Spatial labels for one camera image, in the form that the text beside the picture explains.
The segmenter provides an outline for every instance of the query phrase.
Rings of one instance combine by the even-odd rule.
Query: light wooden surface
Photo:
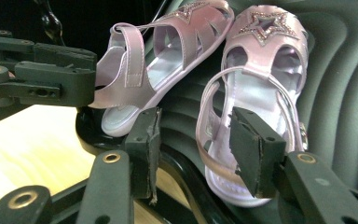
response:
[[[34,105],[0,121],[0,199],[27,185],[45,186],[54,195],[89,176],[94,156],[78,142],[75,118],[74,108]],[[161,170],[158,186],[188,207]],[[136,204],[135,223],[160,222]]]

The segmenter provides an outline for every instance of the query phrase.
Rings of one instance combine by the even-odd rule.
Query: black leather surface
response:
[[[229,1],[236,14],[250,5],[271,1]],[[297,102],[308,129],[310,152],[321,156],[351,188],[358,189],[358,1],[273,1],[293,12],[310,33],[306,86]],[[200,96],[206,82],[220,70],[223,46],[176,85],[159,104],[163,108],[162,143],[189,157],[204,172],[195,141]],[[223,89],[215,96],[221,110]],[[264,208],[239,209],[253,221],[274,217],[274,202]]]

